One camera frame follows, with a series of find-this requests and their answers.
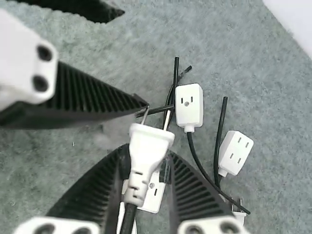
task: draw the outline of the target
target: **white plug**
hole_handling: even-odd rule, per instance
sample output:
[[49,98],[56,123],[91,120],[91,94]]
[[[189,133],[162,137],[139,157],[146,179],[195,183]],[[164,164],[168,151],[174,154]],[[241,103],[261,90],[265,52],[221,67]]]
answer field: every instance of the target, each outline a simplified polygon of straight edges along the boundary
[[244,166],[254,141],[239,131],[228,131],[219,150],[219,175],[237,175]]
[[245,224],[245,217],[247,216],[247,214],[245,212],[237,212],[237,211],[233,211],[232,212],[235,216],[235,218],[242,224]]
[[204,119],[204,96],[197,83],[180,85],[175,89],[176,124],[184,128],[185,133],[193,133],[195,127],[201,127]]
[[131,171],[124,202],[143,206],[152,173],[160,165],[175,135],[171,132],[134,123],[130,127]]

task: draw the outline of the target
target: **black cable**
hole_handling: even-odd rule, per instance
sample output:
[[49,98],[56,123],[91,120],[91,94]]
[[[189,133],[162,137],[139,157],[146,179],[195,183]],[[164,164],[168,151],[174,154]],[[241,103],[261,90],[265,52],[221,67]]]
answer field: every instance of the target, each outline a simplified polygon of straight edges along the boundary
[[228,97],[224,97],[223,101],[222,101],[222,108],[221,108],[218,132],[216,134],[215,147],[214,147],[214,183],[218,188],[220,188],[219,149],[220,149],[220,145],[221,145],[222,129],[223,129],[223,123],[224,123],[224,117],[225,117],[227,103],[228,103]]
[[172,104],[175,103],[176,98],[176,87],[177,87],[177,77],[179,76],[179,57],[175,57],[175,67],[174,67],[174,83],[172,89]]
[[125,214],[123,216],[122,225],[120,229],[120,234],[131,234],[133,223],[135,221],[137,212],[137,206],[133,204],[126,204]]
[[[177,83],[179,83],[180,80],[184,77],[184,75],[185,75],[186,73],[188,73],[191,69],[192,69],[192,66],[188,66],[188,67],[177,77]],[[172,85],[171,85],[171,88],[170,88],[170,90],[169,90],[169,93],[168,93],[168,95],[167,95],[166,106],[174,105],[174,102],[173,102],[173,89],[174,89],[174,85],[172,84]],[[169,122],[171,122],[171,119],[172,119],[173,114],[174,114],[174,112],[171,111],[171,113],[170,113],[170,118],[169,118]],[[167,111],[164,112],[162,126],[165,125],[166,115],[167,115]]]
[[[174,108],[175,108],[175,106],[173,106],[173,105],[153,108],[153,109],[150,109],[148,111],[147,115],[153,115],[153,114],[157,114],[157,113],[164,112],[164,111],[170,111],[170,110],[173,110]],[[145,112],[146,112],[146,110],[136,112],[136,118],[143,117]]]
[[194,148],[194,143],[193,143],[193,138],[192,138],[192,133],[187,133],[187,140],[189,142],[190,150],[192,153],[192,156],[194,158],[194,161],[199,168],[200,172],[202,175],[205,177],[205,179],[214,187],[215,190],[217,190],[218,193],[220,193],[222,196],[224,196],[225,199],[227,199],[229,202],[237,206],[240,210],[244,211],[245,213],[250,215],[250,211],[247,210],[245,207],[241,206],[238,202],[234,201],[230,196],[226,195],[220,188],[218,188],[215,183],[210,179],[209,175],[205,172],[205,169],[201,165],[198,156],[196,154],[195,148]]

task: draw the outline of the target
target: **mounting hole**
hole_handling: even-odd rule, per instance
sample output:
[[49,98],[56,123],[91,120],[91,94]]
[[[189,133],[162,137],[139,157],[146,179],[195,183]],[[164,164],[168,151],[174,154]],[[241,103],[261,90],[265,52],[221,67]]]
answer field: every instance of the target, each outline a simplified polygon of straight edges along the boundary
[[91,231],[88,228],[80,228],[73,234],[91,234]]
[[33,83],[34,83],[34,88],[38,92],[45,92],[48,89],[48,82],[42,76],[34,76]]
[[41,227],[39,227],[34,234],[52,234],[54,232],[54,225],[52,224],[45,224]]
[[235,234],[239,233],[239,229],[235,224],[232,224],[230,222],[224,222],[220,226],[223,233],[226,234]]
[[204,234],[204,233],[203,233],[203,230],[199,226],[192,225],[186,229],[185,234]]
[[41,60],[50,61],[52,59],[52,53],[47,47],[40,45],[38,46],[37,51]]

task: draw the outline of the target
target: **gray carpet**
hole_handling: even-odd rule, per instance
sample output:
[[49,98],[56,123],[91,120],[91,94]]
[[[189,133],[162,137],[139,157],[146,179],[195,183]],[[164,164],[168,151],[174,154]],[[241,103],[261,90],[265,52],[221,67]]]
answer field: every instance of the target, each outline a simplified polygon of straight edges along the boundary
[[[204,125],[194,141],[209,174],[223,96],[229,96],[224,134],[239,130],[255,141],[239,175],[221,182],[252,211],[246,227],[253,234],[311,233],[312,63],[261,0],[119,5],[126,14],[105,25],[0,0],[0,7],[52,42],[64,62],[153,106],[165,101],[174,57],[180,56],[180,68],[191,64],[182,83],[198,82],[204,90]],[[161,118],[152,116],[147,124],[160,126]],[[172,150],[195,165],[183,130],[172,124],[170,131],[176,134]],[[97,133],[95,126],[0,130],[3,233],[44,214],[106,155]],[[166,201],[158,215],[140,212],[137,222],[139,234],[169,233]]]

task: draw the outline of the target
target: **ridged rubber pad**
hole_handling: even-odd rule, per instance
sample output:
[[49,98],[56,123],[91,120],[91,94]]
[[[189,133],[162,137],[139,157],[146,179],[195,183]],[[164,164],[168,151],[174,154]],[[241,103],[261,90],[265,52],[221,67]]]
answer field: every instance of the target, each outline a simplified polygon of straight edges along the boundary
[[78,14],[87,20],[99,23],[108,23],[122,16],[125,12],[114,8],[101,0],[13,0],[29,5],[37,5],[42,8],[59,10],[72,14]]
[[55,129],[103,122],[134,114],[148,105],[63,62],[58,64],[54,96],[40,104],[17,102],[0,113],[0,126]]
[[116,233],[123,180],[129,177],[129,145],[111,152],[80,178],[47,216],[92,221]]
[[187,161],[170,155],[172,233],[184,220],[233,215],[218,192]]

